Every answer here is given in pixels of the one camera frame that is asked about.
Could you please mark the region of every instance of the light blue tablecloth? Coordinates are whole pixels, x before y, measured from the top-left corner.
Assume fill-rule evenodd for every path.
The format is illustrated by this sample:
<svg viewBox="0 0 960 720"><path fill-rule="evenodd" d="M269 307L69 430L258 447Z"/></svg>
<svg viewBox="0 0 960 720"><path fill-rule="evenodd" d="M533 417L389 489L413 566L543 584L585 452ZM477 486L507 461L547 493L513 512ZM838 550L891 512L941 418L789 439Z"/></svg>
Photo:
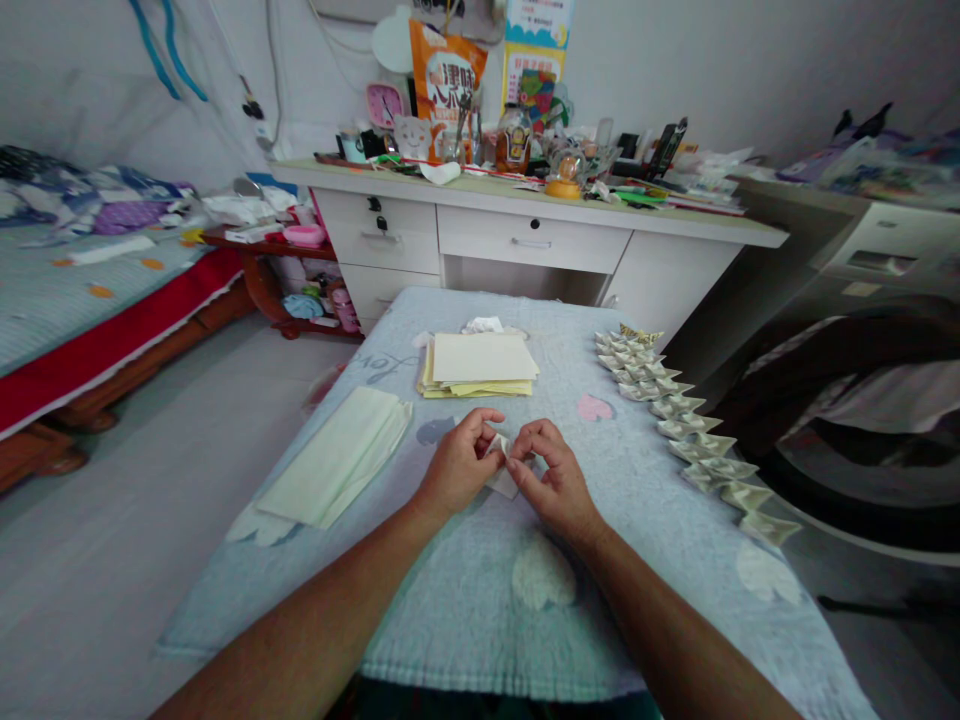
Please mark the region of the light blue tablecloth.
<svg viewBox="0 0 960 720"><path fill-rule="evenodd" d="M411 496L437 439L484 404L422 399L415 389L422 350L414 340L424 330L456 332L489 315L529 333L542 371L533 397L486 400L507 416L502 432L514 437L524 423L551 418L576 451L610 524L805 717L874 717L782 556L744 536L735 525L737 511L681 479L683 463L667 452L647 405L620 397L597 362L594 331L616 330L628 318L485 293L409 288L400 295L258 495L360 384L414 403L412 427L393 459L329 530L296 526L267 547L254 535L222 544L171 619L159 650L210 657ZM510 502L484 490L414 566L361 672L401 684L559 701L604 700L644 688L596 585L562 546L576 573L576 601L536 611L515 596L514 564L541 531L522 496Z"/></svg>

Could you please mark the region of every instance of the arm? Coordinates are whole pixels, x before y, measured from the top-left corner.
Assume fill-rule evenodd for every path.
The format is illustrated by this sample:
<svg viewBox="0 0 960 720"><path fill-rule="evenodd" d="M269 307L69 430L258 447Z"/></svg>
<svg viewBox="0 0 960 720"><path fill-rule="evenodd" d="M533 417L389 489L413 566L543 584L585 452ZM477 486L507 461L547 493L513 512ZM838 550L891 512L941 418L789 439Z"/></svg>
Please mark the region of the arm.
<svg viewBox="0 0 960 720"><path fill-rule="evenodd" d="M224 648L154 718L314 718L336 702L427 543L503 465L473 410L441 441L420 489L382 525Z"/></svg>
<svg viewBox="0 0 960 720"><path fill-rule="evenodd" d="M543 456L543 480L522 462ZM800 716L730 642L604 522L560 431L537 420L520 431L507 467L534 509L590 568L665 717Z"/></svg>

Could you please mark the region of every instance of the floor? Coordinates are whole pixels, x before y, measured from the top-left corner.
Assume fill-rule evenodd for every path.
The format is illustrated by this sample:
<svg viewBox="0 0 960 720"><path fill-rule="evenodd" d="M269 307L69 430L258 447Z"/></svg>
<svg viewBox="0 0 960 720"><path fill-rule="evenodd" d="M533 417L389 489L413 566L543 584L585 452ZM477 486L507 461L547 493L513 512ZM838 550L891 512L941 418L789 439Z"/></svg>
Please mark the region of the floor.
<svg viewBox="0 0 960 720"><path fill-rule="evenodd" d="M0 717L141 718L195 671L153 643L301 427L311 382L356 348L288 342L248 317L126 400L116 428L85 440L87 467L0 499ZM812 528L787 554L814 594L844 599L896 598L929 575ZM828 621L884 720L960 717L944 635ZM946 660L935 669L921 646Z"/></svg>

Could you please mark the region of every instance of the wooden bed frame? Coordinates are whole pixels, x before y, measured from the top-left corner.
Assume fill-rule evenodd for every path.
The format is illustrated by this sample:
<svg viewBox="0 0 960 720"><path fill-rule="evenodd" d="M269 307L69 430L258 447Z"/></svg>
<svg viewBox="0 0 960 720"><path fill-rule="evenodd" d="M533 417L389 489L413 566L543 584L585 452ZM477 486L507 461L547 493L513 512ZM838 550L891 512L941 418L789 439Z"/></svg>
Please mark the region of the wooden bed frame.
<svg viewBox="0 0 960 720"><path fill-rule="evenodd" d="M109 405L140 387L161 367L204 338L253 312L254 307L244 282L235 281L230 290L109 380L0 442L0 493L31 473L65 475L83 467L88 460L86 453L73 447L72 437L54 428L80 433L109 430L117 423L117 416L107 410Z"/></svg>

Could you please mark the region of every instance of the orange bag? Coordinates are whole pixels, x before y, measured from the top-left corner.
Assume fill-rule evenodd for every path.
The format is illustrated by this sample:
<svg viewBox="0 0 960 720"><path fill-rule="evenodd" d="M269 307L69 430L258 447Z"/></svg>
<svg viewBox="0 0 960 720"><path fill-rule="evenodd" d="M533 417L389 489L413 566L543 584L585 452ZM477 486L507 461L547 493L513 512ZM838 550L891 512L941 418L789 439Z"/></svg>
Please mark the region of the orange bag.
<svg viewBox="0 0 960 720"><path fill-rule="evenodd" d="M464 89L473 92L479 89L487 66L487 51L459 35L444 37L413 19L410 20L410 45L417 115L430 121L433 138L430 160L439 162L443 130L456 130L460 119L457 97Z"/></svg>

